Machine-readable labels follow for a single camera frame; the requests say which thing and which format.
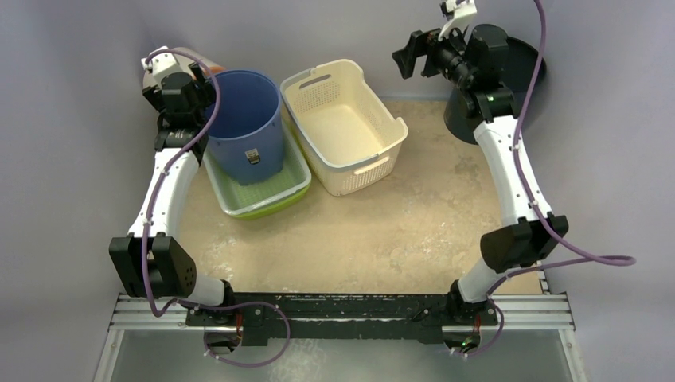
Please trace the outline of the dark navy round bin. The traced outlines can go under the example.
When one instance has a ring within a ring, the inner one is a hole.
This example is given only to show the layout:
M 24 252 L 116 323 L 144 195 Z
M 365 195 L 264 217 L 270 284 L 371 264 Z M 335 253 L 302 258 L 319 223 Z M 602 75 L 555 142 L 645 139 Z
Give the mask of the dark navy round bin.
M 538 51 L 525 41 L 508 36 L 509 56 L 505 62 L 502 81 L 513 91 L 516 105 L 522 109 L 535 68 Z M 459 91 L 453 90 L 447 101 L 443 114 L 446 128 L 457 139 L 477 145 L 473 127 L 467 122 L 460 111 Z

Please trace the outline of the large blue plastic bucket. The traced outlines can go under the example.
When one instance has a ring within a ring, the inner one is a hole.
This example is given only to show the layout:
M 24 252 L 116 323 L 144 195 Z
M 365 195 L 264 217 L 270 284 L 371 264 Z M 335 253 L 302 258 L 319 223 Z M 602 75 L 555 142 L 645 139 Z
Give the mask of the large blue plastic bucket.
M 282 100 L 277 85 L 261 72 L 216 74 L 220 106 L 208 130 L 207 151 L 240 185 L 273 177 L 283 168 Z

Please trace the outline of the cream perforated plastic basket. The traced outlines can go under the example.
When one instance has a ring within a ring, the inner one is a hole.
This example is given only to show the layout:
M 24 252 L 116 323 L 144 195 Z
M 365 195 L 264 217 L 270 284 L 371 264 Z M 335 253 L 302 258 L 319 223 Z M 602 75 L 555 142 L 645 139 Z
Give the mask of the cream perforated plastic basket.
M 349 59 L 299 72 L 280 84 L 291 125 L 310 168 L 336 197 L 388 176 L 408 136 Z

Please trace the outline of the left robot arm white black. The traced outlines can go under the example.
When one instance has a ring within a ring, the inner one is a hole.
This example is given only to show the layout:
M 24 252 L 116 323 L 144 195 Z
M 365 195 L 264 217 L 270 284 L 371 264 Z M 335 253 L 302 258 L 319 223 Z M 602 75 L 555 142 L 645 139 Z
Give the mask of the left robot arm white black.
M 109 256 L 131 297 L 206 306 L 210 319 L 228 325 L 237 315 L 231 285 L 200 273 L 178 242 L 189 186 L 205 155 L 208 138 L 202 130 L 216 91 L 202 70 L 192 67 L 142 93 L 159 113 L 153 174 L 139 214 L 125 236 L 111 239 Z

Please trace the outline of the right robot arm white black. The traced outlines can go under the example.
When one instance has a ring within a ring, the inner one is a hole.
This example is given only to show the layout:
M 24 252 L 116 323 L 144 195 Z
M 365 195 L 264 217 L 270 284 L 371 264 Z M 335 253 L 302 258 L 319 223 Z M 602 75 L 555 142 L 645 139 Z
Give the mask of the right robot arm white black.
M 502 79 L 508 40 L 503 29 L 489 24 L 475 27 L 469 38 L 458 30 L 447 39 L 440 29 L 417 30 L 392 54 L 404 79 L 425 57 L 424 77 L 441 75 L 455 86 L 460 114 L 487 160 L 501 206 L 501 228 L 481 237 L 480 260 L 453 282 L 447 295 L 448 316 L 458 324 L 477 315 L 491 288 L 509 271 L 525 270 L 552 252 L 556 240 L 546 224 L 560 236 L 568 231 L 567 218 L 555 215 L 540 194 L 517 131 L 521 108 Z

